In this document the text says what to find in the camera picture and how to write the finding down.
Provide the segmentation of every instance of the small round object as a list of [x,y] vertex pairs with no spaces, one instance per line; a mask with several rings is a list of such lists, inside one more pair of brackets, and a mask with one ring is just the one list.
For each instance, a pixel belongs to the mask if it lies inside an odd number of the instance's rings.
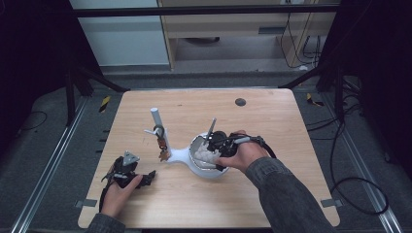
[[246,100],[243,99],[243,98],[237,98],[237,99],[234,101],[234,103],[235,103],[237,106],[242,107],[242,106],[245,106],[245,105],[246,105]]

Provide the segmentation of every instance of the person's hand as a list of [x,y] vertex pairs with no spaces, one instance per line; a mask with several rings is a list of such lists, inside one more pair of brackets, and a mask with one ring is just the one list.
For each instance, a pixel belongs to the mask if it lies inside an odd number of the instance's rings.
[[116,218],[142,179],[143,175],[136,176],[125,188],[113,182],[107,190],[101,214]]
[[[246,134],[245,130],[235,132],[237,134]],[[231,157],[219,157],[215,163],[224,167],[233,167],[245,173],[249,165],[261,157],[266,157],[267,151],[259,144],[254,142],[242,143],[237,148],[237,152]]]

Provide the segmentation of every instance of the person's right hand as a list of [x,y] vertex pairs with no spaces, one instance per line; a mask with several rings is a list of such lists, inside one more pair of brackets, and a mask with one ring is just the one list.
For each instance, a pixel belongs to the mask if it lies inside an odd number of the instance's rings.
[[[239,130],[235,134],[246,134],[245,130]],[[224,167],[233,167],[246,173],[249,165],[251,165],[258,158],[266,157],[267,151],[259,144],[254,142],[246,142],[239,145],[237,152],[231,157],[219,157],[215,160],[216,164]]]

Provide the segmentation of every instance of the gray sleeve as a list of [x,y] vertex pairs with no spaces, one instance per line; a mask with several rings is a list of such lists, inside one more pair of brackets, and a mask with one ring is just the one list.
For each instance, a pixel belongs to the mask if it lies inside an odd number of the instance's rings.
[[118,220],[103,214],[96,214],[86,233],[122,233],[124,228],[124,224]]
[[246,176],[274,232],[336,232],[312,193],[280,160],[260,158]]

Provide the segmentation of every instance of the wooden table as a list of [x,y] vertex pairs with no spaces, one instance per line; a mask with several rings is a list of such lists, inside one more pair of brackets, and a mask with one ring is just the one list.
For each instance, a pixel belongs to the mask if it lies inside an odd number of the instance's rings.
[[[246,105],[235,104],[237,98]],[[139,155],[136,172],[157,174],[151,186],[136,190],[120,220],[129,228],[255,228],[270,227],[258,201],[258,191],[238,170],[218,179],[197,177],[185,164],[160,162],[150,109],[158,108],[173,149],[187,147],[207,132],[227,134],[245,129],[260,135],[277,157],[309,188],[320,202],[329,199],[324,174],[310,142],[300,111],[288,89],[182,89],[126,92],[120,102],[87,199],[98,200],[102,178],[125,150]],[[334,207],[322,208],[332,225],[339,223]],[[79,225],[88,227],[96,207],[83,207]]]

